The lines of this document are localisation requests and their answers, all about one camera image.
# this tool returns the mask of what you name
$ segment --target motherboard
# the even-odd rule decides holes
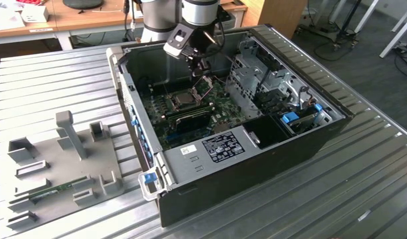
[[[225,90],[225,80],[203,76],[180,91],[143,97],[144,108],[164,150],[220,133],[247,119]]]

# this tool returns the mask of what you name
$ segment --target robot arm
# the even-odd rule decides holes
[[[180,58],[181,55],[185,57],[193,77],[211,70],[205,58],[220,52],[224,46],[224,43],[217,43],[215,40],[216,23],[223,31],[217,18],[219,11],[221,11],[219,0],[183,0],[183,21],[176,26],[163,48],[175,58]],[[213,44],[216,50],[209,52],[209,46]]]
[[[141,0],[143,42],[167,40],[164,51],[177,59],[185,58],[193,77],[211,69],[205,58],[220,52],[224,45],[215,40],[216,23],[223,31],[217,17],[221,10],[219,2],[220,0]]]

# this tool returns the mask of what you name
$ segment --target warning label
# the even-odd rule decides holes
[[[203,145],[212,157],[213,162],[216,163],[244,152],[244,149],[232,132],[203,141]]]

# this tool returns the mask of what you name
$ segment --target slatted metal surface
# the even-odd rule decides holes
[[[407,132],[275,30],[257,31],[356,117],[311,160],[168,228],[137,187],[140,168],[105,76],[104,49],[2,60],[0,141],[25,133],[30,141],[54,137],[49,122],[60,109],[72,111],[77,130],[101,120],[111,126],[128,187],[124,195],[20,238],[407,238]],[[4,160],[0,156],[0,167]],[[0,169],[0,234],[8,235],[2,178]]]

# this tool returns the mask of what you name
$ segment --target blue latch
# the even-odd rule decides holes
[[[299,116],[296,115],[295,112],[289,112],[289,113],[283,115],[283,120],[284,120],[285,123],[289,123],[289,122],[292,122],[297,119],[299,119]]]
[[[157,180],[157,175],[156,175],[156,173],[148,173],[148,174],[145,174],[145,175],[144,175],[144,179],[145,179],[145,181],[144,181],[145,184],[152,183],[153,181]]]
[[[315,109],[320,112],[323,110],[323,106],[320,104],[315,104]]]

